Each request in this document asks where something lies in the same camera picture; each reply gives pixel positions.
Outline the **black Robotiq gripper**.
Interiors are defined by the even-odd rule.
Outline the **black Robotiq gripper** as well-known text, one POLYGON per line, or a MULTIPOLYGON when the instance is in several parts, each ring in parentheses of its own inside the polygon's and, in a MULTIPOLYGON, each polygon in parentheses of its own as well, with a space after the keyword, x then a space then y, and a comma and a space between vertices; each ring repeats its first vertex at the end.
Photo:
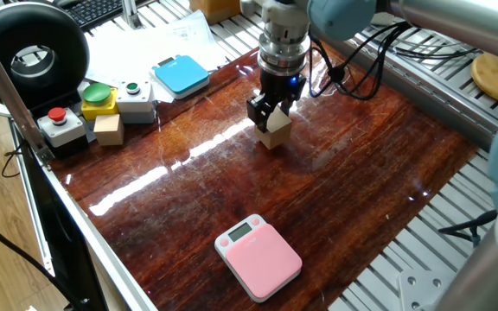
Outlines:
POLYGON ((291 76, 279 76, 260 72, 260 94, 246 101, 247 115, 258 127, 267 132, 267 121, 277 104, 282 102, 282 112, 289 116, 295 101, 298 101, 306 84, 306 77, 300 73, 291 76))

